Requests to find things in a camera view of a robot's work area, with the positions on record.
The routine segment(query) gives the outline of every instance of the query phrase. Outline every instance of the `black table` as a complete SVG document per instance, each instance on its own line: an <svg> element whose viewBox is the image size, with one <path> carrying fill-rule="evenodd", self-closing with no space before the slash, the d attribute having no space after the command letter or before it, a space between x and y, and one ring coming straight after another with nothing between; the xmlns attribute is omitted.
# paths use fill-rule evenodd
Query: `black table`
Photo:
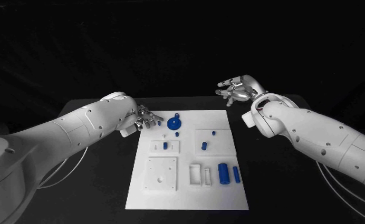
<svg viewBox="0 0 365 224"><path fill-rule="evenodd" d="M285 95L301 108L302 98ZM95 102L67 102L60 115ZM251 102L227 108L219 96L135 99L150 110L226 110L249 211L125 210L138 132L115 131L89 146L72 175L40 189L17 223L350 223L360 217L330 191L314 161L294 150L282 136L265 138L240 115ZM69 172L82 151L70 157L50 183Z"/></svg>

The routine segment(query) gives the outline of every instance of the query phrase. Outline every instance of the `blue object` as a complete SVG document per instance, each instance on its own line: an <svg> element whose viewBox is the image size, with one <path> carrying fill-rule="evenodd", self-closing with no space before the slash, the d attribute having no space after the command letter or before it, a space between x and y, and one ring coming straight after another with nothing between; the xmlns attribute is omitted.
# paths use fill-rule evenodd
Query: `blue object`
<svg viewBox="0 0 365 224"><path fill-rule="evenodd" d="M203 142L201 150L206 150L206 142Z"/></svg>
<svg viewBox="0 0 365 224"><path fill-rule="evenodd" d="M239 183L240 180L239 180L239 175L238 175L238 168L236 168L236 166L233 167L233 178L235 178L235 182Z"/></svg>
<svg viewBox="0 0 365 224"><path fill-rule="evenodd" d="M217 171L219 171L219 183L220 184L229 184L229 173L227 173L227 166L225 163L220 163L217 165Z"/></svg>
<svg viewBox="0 0 365 224"><path fill-rule="evenodd" d="M174 117L167 120L167 127L171 130L177 130L180 128L180 119L178 113L174 113Z"/></svg>

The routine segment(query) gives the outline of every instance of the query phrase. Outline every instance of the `peg board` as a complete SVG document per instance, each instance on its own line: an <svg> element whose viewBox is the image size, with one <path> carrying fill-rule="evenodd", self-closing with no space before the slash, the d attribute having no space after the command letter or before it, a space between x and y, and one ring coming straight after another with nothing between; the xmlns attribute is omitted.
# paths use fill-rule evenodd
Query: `peg board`
<svg viewBox="0 0 365 224"><path fill-rule="evenodd" d="M165 210L248 210L245 189L240 183L235 183L232 167L238 166L235 154L230 156L196 156L194 131L196 130L230 130L226 112L219 111L152 111L164 118L161 126L152 126L141 130L137 154L131 175L128 198L125 209L165 209ZM180 115L181 126L175 131L167 128L167 120ZM229 144L229 137L220 138ZM178 154L158 154L150 152L151 141L178 141ZM145 170L148 157L175 158L175 188L174 190L145 190L145 176L151 178ZM219 184L217 164L226 163L230 183ZM200 165L201 186L190 186L190 164ZM210 186L203 186L204 169L209 169Z"/></svg>

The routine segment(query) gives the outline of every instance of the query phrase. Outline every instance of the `robotic hand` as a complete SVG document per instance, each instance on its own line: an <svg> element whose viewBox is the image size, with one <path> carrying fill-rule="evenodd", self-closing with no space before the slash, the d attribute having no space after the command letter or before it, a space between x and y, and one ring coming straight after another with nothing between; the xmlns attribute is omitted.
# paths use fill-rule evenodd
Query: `robotic hand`
<svg viewBox="0 0 365 224"><path fill-rule="evenodd" d="M226 106L233 101L252 100L251 109L242 115L251 128L271 138L282 135L292 147L323 165L339 170L360 183L365 183L365 135L318 113L300 109L284 96L268 93L249 75L235 77L217 86Z"/></svg>
<svg viewBox="0 0 365 224"><path fill-rule="evenodd" d="M87 146L115 130L126 137L142 129L142 122L150 128L155 121L163 118L137 105L122 92L113 92L54 120L0 135L0 223L17 221L36 189L74 153L86 151Z"/></svg>

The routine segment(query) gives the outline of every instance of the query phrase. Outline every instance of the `hole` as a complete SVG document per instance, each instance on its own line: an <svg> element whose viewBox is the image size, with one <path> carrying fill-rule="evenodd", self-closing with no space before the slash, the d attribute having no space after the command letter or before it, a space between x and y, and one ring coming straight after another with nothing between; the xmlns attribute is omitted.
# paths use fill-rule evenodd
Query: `hole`
<svg viewBox="0 0 365 224"><path fill-rule="evenodd" d="M10 153L10 154L14 154L14 149L5 149L5 152Z"/></svg>

